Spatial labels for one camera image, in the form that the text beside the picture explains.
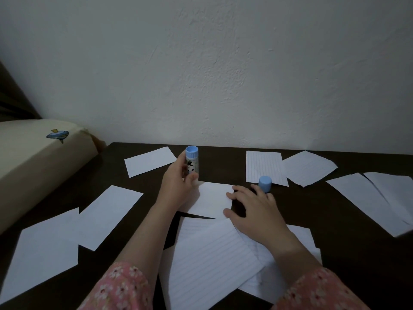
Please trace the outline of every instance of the table surface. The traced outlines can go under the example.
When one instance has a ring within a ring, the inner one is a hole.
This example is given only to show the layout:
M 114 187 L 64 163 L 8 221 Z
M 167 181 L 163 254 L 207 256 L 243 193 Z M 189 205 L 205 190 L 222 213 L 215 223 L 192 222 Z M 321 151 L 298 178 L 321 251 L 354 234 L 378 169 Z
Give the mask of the table surface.
M 111 234 L 95 251 L 79 247 L 79 264 L 4 303 L 2 309 L 75 309 L 119 254 L 156 200 L 168 166 L 128 178 L 124 159 L 165 145 L 112 143 L 0 235 L 0 280 L 3 282 L 19 233 L 35 223 L 80 207 L 84 210 L 110 185 L 143 193 Z M 169 146 L 178 156 L 185 146 Z M 244 185 L 246 148 L 199 147 L 200 180 Z M 297 150 L 248 149 L 281 152 L 283 159 Z M 405 308 L 413 289 L 413 233 L 393 238 L 325 181 L 356 172 L 413 175 L 413 156 L 348 152 L 314 153 L 332 160 L 334 172 L 302 188 L 273 185 L 271 193 L 287 224 L 311 229 L 321 249 L 323 265 L 369 307 Z M 242 207 L 233 203 L 241 213 Z M 165 247 L 173 245 L 180 213 L 174 217 Z M 270 304 L 235 290 L 213 309 L 269 309 Z M 165 309 L 159 280 L 154 309 Z

